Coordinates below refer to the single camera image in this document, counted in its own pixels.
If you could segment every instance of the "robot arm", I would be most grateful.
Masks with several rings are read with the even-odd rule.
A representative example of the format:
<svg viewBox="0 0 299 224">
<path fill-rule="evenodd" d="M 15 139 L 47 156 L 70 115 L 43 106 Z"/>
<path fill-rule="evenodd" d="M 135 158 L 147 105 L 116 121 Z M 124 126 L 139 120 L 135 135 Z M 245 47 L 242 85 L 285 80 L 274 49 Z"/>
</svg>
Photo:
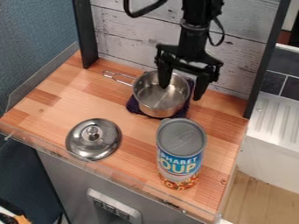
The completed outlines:
<svg viewBox="0 0 299 224">
<path fill-rule="evenodd" d="M 166 3 L 160 0 L 153 5 L 133 13 L 134 18 L 144 15 Z M 193 100 L 200 100 L 208 85 L 217 81 L 223 62 L 213 58 L 205 51 L 206 41 L 212 46 L 219 46 L 225 37 L 222 24 L 217 16 L 221 14 L 223 0 L 183 0 L 184 16 L 181 20 L 181 35 L 178 45 L 156 46 L 156 65 L 159 84 L 162 88 L 168 87 L 173 69 L 197 76 Z M 129 11 L 129 0 L 124 0 L 124 9 Z M 214 44 L 210 36 L 210 23 L 214 20 L 222 30 L 221 40 Z M 190 63 L 205 64 L 205 67 L 193 66 Z"/>
</svg>

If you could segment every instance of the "gray fabric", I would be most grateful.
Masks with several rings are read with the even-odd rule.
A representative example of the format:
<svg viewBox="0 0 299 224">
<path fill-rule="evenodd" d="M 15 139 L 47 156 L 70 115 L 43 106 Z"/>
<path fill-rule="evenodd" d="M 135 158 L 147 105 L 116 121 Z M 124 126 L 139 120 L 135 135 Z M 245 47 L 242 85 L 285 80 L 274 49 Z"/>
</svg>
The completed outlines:
<svg viewBox="0 0 299 224">
<path fill-rule="evenodd" d="M 62 210 L 34 149 L 8 140 L 0 148 L 0 198 L 25 211 L 32 223 L 53 224 Z"/>
<path fill-rule="evenodd" d="M 9 94 L 76 39 L 72 0 L 0 1 L 0 116 Z"/>
</svg>

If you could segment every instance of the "blue label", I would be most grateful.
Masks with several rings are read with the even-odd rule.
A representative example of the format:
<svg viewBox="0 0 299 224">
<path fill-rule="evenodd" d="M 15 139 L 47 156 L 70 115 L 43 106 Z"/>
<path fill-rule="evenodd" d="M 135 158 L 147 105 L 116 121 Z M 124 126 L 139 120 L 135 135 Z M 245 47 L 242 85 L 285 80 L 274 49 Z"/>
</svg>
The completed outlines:
<svg viewBox="0 0 299 224">
<path fill-rule="evenodd" d="M 193 174 L 201 166 L 202 152 L 193 157 L 175 157 L 160 149 L 158 163 L 168 173 L 184 176 Z"/>
</svg>

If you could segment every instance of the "wooden countertop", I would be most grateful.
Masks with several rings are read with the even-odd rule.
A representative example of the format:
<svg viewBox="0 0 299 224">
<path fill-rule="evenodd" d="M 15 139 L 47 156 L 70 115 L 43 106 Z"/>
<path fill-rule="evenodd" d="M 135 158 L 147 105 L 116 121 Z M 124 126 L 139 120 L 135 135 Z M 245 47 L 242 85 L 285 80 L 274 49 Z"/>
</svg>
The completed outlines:
<svg viewBox="0 0 299 224">
<path fill-rule="evenodd" d="M 15 134 L 15 138 L 80 163 L 65 150 L 68 131 L 86 119 L 111 120 L 122 130 L 121 148 L 113 156 L 85 167 L 125 186 L 130 185 L 129 178 L 132 182 L 137 180 L 139 184 L 134 184 L 134 188 L 139 192 L 212 221 L 219 211 L 247 128 L 247 120 L 242 118 L 247 102 L 208 90 L 201 101 L 191 103 L 188 117 L 205 128 L 208 144 L 198 184 L 186 191 L 174 191 L 162 185 L 156 174 L 156 130 L 160 121 L 130 114 L 125 104 L 132 95 L 131 87 L 103 77 L 103 70 L 131 75 L 143 72 L 104 59 L 85 70 L 77 52 L 4 115 L 0 129 L 12 131 L 8 124 L 24 131 L 22 135 Z M 110 169 L 104 171 L 103 165 Z"/>
</svg>

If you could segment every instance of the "cabinet door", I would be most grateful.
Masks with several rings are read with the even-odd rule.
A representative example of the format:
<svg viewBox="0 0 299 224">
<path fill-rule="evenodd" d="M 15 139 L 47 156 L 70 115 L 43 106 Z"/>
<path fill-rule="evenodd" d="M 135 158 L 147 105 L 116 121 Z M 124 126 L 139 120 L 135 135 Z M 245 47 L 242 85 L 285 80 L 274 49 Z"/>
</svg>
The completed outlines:
<svg viewBox="0 0 299 224">
<path fill-rule="evenodd" d="M 39 152 L 39 156 L 72 224 L 108 223 L 100 215 L 98 217 L 95 212 L 94 204 L 87 196 L 90 188 L 137 209 L 142 214 L 143 224 L 201 223 L 183 213 L 99 178 L 90 172 L 83 171 L 58 158 L 43 152 Z"/>
</svg>

